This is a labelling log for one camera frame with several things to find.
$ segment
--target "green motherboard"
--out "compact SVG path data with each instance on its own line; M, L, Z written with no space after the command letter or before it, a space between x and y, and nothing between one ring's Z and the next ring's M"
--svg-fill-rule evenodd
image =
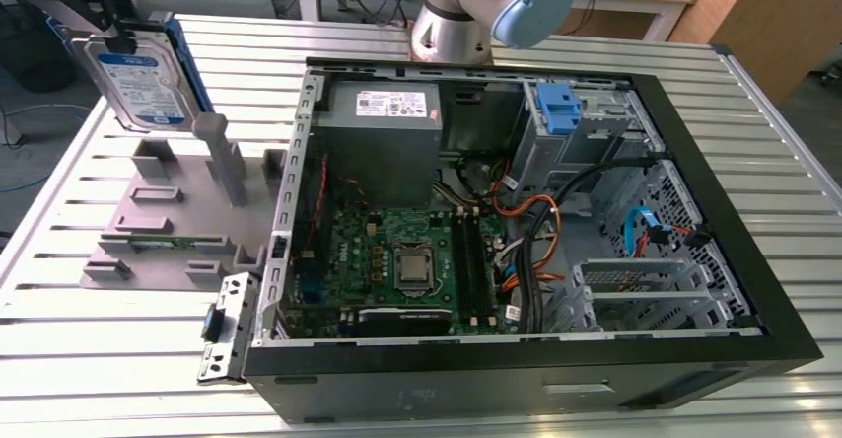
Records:
M502 222L498 217L472 218L485 263L484 278L476 283L489 304L486 316L474 318L461 312L472 303L460 298L466 290L460 285L464 260L454 249L454 242L462 241L452 233L457 216L414 209L335 211L327 273L322 278L299 277L302 302L285 309L289 331L299 337L345 337L356 311L394 308L452 312L449 334L501 333L492 260Z

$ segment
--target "cpu socket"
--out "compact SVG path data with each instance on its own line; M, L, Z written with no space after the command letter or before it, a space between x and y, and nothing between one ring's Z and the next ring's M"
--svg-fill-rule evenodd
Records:
M434 287L433 246L396 246L396 288L421 297Z

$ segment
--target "blue drive bay latch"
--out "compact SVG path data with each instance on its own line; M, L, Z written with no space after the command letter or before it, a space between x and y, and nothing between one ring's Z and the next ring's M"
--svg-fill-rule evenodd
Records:
M548 132L573 134L582 118L582 101L574 96L570 85L538 83L538 104L548 119Z

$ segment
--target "green circuit board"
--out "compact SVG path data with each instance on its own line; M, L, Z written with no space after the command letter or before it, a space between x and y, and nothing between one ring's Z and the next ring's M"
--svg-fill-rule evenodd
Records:
M310 337L342 336L337 330L337 311L362 308L441 308L460 318L460 292L452 240L450 211L381 209L339 210L334 213L330 237L330 254L325 281L302 282L305 305L298 321L310 331ZM494 291L492 258L494 240L504 230L498 217L484 217L480 232L488 249L486 275L490 292ZM416 284L408 279L401 262L409 257L426 260L425 272L432 277ZM490 325L453 324L454 334L500 333L502 322Z

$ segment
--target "hard drive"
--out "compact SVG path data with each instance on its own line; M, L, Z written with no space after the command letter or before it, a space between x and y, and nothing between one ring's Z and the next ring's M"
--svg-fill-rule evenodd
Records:
M161 32L135 31L138 51L110 51L101 37L74 33L67 38L118 118L151 130L191 131L201 112L214 112L178 21Z

